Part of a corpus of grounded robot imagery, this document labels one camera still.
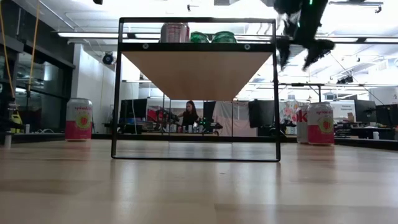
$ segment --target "black speaker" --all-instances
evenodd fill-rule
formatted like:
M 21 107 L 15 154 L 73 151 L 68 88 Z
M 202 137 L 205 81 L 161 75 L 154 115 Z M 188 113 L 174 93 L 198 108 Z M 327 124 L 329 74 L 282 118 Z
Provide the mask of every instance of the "black speaker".
M 103 1 L 103 0 L 93 0 L 93 2 L 94 2 L 95 4 L 100 4 L 100 5 L 102 5 L 102 1 Z

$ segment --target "white ceiling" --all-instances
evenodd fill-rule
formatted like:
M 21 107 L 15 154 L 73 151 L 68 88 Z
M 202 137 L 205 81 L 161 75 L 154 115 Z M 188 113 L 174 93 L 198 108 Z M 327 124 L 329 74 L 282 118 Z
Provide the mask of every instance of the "white ceiling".
M 36 5 L 32 0 L 14 0 L 30 13 L 35 14 Z M 57 31 L 80 32 L 117 32 L 120 17 L 183 17 L 183 16 L 210 16 L 210 17 L 264 17 L 275 18 L 276 13 L 267 7 L 261 0 L 240 0 L 230 6 L 214 6 L 214 0 L 103 0 L 102 6 L 92 0 L 40 0 L 53 12 L 40 5 L 40 18 Z M 374 13 L 374 8 L 358 6 L 331 6 L 328 5 L 322 19 L 322 27 L 318 33 L 322 35 L 348 36 L 398 36 L 397 0 L 381 0 L 384 2 L 382 11 Z M 192 11 L 187 11 L 187 4 L 191 4 Z M 130 24 L 131 32 L 159 32 L 159 24 Z M 243 25 L 231 24 L 226 26 L 194 27 L 203 30 L 233 30 L 243 31 Z M 116 50 L 115 41 L 98 40 L 93 42 L 92 48 L 100 51 L 110 47 Z M 302 72 L 306 52 L 297 54 L 290 62 L 281 79 L 287 82 L 308 81 L 327 82 L 330 77 L 338 77 L 344 69 L 360 68 L 372 65 L 380 57 L 398 57 L 398 45 L 348 45 L 340 44 L 329 55 L 312 65 L 309 72 Z M 259 74 L 266 80 L 272 79 L 270 63 L 260 69 Z

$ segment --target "yellow cable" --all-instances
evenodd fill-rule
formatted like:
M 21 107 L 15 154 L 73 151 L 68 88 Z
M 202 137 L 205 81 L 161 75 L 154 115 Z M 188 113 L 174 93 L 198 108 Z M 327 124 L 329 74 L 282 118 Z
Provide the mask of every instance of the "yellow cable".
M 29 84 L 27 87 L 28 93 L 30 93 L 30 84 L 32 83 L 33 65 L 34 65 L 35 49 L 36 49 L 37 27 L 39 26 L 39 12 L 40 12 L 40 0 L 37 0 L 36 26 L 35 26 L 35 34 L 34 34 L 34 38 L 33 38 L 33 49 L 32 49 L 32 63 L 30 64 Z
M 2 2 L 0 2 L 0 22 L 1 22 L 2 41 L 3 41 L 3 46 L 4 46 L 4 57 L 6 58 L 6 67 L 7 67 L 8 81 L 10 83 L 11 94 L 12 94 L 12 97 L 15 99 L 14 88 L 12 86 L 12 78 L 11 78 L 10 66 L 8 64 L 6 35 L 4 34 L 4 23 L 2 21 L 2 7 L 1 7 L 1 5 L 2 5 Z

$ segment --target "shelf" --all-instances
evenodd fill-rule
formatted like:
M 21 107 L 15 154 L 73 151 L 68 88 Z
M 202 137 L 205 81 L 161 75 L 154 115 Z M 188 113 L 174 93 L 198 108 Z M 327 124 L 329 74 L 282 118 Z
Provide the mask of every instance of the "shelf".
M 123 43 L 119 50 L 172 100 L 230 101 L 275 45 Z

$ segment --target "can label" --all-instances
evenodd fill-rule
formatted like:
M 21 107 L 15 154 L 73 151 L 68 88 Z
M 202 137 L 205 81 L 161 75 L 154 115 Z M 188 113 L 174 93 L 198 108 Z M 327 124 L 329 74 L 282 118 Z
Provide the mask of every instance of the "can label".
M 92 115 L 91 105 L 69 102 L 67 105 L 65 139 L 91 139 Z
M 308 143 L 307 106 L 297 109 L 297 142 Z
M 308 109 L 308 141 L 312 144 L 334 144 L 333 110 L 329 107 Z

